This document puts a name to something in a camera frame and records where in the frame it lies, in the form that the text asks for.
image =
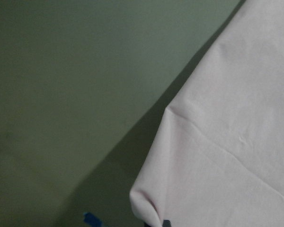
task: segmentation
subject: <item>green wall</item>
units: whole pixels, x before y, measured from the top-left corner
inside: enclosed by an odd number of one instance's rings
[[[128,191],[164,107],[238,3],[0,0],[0,227],[142,226]]]

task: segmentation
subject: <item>fabric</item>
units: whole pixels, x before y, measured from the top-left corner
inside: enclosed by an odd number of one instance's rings
[[[152,227],[284,227],[284,0],[247,0],[166,107],[131,189]]]

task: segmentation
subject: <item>cloth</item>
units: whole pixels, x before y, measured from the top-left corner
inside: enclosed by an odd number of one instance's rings
[[[166,107],[131,189],[152,227],[284,227],[284,0],[247,0]]]

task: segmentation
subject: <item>pink fabric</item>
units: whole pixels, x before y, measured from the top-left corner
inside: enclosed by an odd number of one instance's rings
[[[284,0],[247,0],[167,106],[134,183],[153,227],[284,227]]]

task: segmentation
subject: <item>blue object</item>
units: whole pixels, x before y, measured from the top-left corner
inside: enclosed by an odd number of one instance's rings
[[[98,219],[95,215],[92,213],[84,213],[84,222],[89,224],[92,227],[101,227],[102,226],[102,221]]]

